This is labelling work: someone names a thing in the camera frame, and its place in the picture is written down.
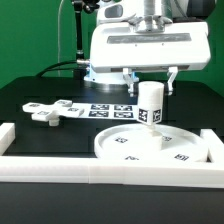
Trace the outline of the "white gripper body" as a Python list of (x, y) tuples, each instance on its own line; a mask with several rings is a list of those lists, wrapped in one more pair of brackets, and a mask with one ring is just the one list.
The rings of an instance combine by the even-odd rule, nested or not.
[(127, 22), (99, 25), (90, 63), (96, 73), (202, 70), (211, 58), (206, 22), (166, 24), (164, 32), (135, 33)]

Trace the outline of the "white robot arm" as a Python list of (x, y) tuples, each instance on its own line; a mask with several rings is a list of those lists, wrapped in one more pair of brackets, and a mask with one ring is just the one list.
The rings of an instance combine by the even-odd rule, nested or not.
[(176, 0), (103, 1), (92, 34), (87, 85), (134, 94), (141, 73), (165, 72), (167, 91), (180, 71), (201, 70), (211, 58), (208, 25), (176, 18)]

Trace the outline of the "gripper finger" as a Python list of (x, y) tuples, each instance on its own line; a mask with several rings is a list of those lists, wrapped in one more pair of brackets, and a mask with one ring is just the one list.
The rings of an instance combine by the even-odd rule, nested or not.
[(136, 95), (136, 86), (138, 78), (135, 76), (135, 73), (130, 68), (123, 69), (123, 79), (128, 86), (128, 93), (131, 97)]
[(177, 67), (170, 67), (167, 72), (167, 91), (168, 94), (171, 95), (173, 93), (173, 82), (176, 79), (176, 76), (178, 74), (178, 68)]

